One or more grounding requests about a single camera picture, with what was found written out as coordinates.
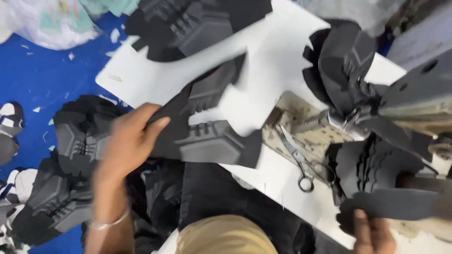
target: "black pants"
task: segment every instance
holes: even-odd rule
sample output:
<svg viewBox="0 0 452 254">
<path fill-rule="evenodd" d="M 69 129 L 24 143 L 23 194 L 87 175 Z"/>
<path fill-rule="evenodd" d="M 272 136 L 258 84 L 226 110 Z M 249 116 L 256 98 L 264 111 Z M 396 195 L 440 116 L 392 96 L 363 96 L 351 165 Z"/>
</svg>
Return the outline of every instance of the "black pants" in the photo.
<svg viewBox="0 0 452 254">
<path fill-rule="evenodd" d="M 258 190 L 241 187 L 215 163 L 185 164 L 179 231 L 199 220 L 233 214 L 256 223 L 279 254 L 293 254 L 294 238 L 304 221 Z"/>
</svg>

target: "scissor blade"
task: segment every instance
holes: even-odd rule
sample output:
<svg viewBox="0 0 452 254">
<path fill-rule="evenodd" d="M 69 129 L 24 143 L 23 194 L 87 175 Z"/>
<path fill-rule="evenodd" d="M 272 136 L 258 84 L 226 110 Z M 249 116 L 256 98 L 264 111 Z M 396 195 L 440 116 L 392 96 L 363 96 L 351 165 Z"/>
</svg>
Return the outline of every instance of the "scissor blade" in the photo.
<svg viewBox="0 0 452 254">
<path fill-rule="evenodd" d="M 281 127 L 282 133 L 284 134 L 284 137 L 286 138 L 287 142 L 296 150 L 301 151 L 301 146 L 297 145 L 295 141 L 293 140 L 292 135 L 284 128 L 282 124 L 279 125 Z"/>
</svg>

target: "blue floor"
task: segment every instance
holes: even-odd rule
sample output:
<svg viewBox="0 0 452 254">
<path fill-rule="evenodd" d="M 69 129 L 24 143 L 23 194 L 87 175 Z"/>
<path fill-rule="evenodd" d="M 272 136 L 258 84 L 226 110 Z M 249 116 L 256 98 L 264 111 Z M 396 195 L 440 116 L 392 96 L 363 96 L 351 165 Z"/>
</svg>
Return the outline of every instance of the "blue floor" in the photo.
<svg viewBox="0 0 452 254">
<path fill-rule="evenodd" d="M 125 40 L 121 24 L 126 17 L 105 14 L 95 23 L 103 30 L 97 39 L 65 51 L 39 47 L 14 34 L 0 44 L 0 104 L 19 102 L 24 108 L 25 128 L 16 140 L 19 153 L 7 165 L 0 166 L 0 179 L 6 180 L 16 167 L 38 168 L 43 158 L 49 156 L 49 147 L 56 146 L 54 126 L 48 123 L 64 102 L 75 100 L 80 94 L 102 94 L 117 100 L 94 81 L 110 59 L 105 55 L 120 43 L 112 44 L 110 33 L 117 28 L 119 40 Z M 70 53 L 75 55 L 71 61 Z M 33 109 L 41 107 L 40 112 Z M 31 254 L 80 254 L 80 227 L 30 250 Z"/>
</svg>

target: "bangle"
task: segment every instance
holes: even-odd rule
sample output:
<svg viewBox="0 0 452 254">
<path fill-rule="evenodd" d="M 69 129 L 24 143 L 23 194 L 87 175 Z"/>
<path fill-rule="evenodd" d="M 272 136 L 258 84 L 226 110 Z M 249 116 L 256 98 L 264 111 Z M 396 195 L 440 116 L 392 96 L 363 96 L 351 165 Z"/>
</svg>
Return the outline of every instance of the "bangle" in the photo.
<svg viewBox="0 0 452 254">
<path fill-rule="evenodd" d="M 105 224 L 105 223 L 101 223 L 101 222 L 97 222 L 97 221 L 92 220 L 91 224 L 89 225 L 89 228 L 93 229 L 93 230 L 106 230 L 106 229 L 109 229 L 110 227 L 112 227 L 114 225 L 117 225 L 118 223 L 122 222 L 127 217 L 127 215 L 129 215 L 129 213 L 130 213 L 130 210 L 127 209 L 126 212 L 121 216 L 121 218 L 119 218 L 119 220 L 117 220 L 117 221 L 115 221 L 113 223 L 110 223 L 110 224 Z"/>
</svg>

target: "white table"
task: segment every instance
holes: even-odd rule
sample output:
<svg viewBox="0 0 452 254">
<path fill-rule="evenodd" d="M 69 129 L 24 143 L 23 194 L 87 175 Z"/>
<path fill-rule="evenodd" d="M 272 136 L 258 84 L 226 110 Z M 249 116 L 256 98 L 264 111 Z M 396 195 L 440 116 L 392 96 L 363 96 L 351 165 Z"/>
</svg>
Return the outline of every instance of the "white table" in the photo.
<svg viewBox="0 0 452 254">
<path fill-rule="evenodd" d="M 237 87 L 229 86 L 217 108 L 196 114 L 190 124 L 228 120 L 241 135 L 260 128 L 282 92 L 290 90 L 315 108 L 326 108 L 307 88 L 302 70 L 309 63 L 302 57 L 309 36 L 329 24 L 287 0 L 273 0 L 273 13 L 227 40 L 175 63 L 146 59 L 146 49 L 136 52 L 130 37 L 96 78 L 96 82 L 136 108 L 144 102 L 165 104 L 189 81 L 225 60 L 248 51 L 245 75 Z M 406 73 L 380 55 L 375 56 L 366 76 L 369 82 L 390 85 Z M 297 186 L 300 170 L 263 145 L 257 169 L 222 165 L 271 199 L 331 238 L 351 248 L 354 238 L 338 227 L 331 190 L 319 181 L 313 193 Z"/>
</svg>

